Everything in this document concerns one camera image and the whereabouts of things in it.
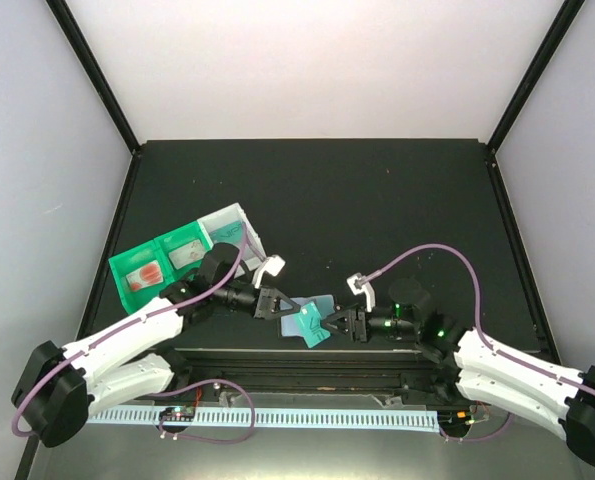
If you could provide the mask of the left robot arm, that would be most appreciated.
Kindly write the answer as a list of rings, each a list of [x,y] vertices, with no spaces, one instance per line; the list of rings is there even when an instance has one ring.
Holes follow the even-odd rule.
[[[203,387],[191,366],[165,341],[223,306],[259,320],[278,320],[301,307],[263,284],[285,262],[273,255],[249,270],[243,247],[218,243],[198,266],[145,306],[106,329],[63,347],[51,341],[32,352],[11,396],[11,430],[46,447],[71,439],[88,419],[142,396],[179,399]]]

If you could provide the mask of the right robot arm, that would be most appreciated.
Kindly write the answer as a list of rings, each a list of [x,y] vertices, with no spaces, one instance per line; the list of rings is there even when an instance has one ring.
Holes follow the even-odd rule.
[[[395,281],[391,303],[378,306],[371,286],[358,288],[364,305],[336,307],[322,326],[354,342],[375,336],[411,340],[443,371],[431,379],[434,396],[482,402],[528,420],[562,439],[595,467],[595,366],[564,367],[511,348],[439,312],[431,295],[412,279]]]

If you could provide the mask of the teal credit card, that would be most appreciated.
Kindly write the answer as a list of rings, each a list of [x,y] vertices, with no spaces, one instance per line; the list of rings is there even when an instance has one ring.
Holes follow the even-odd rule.
[[[310,349],[330,338],[331,333],[322,327],[322,316],[314,302],[303,305],[296,314],[296,324],[306,346]]]

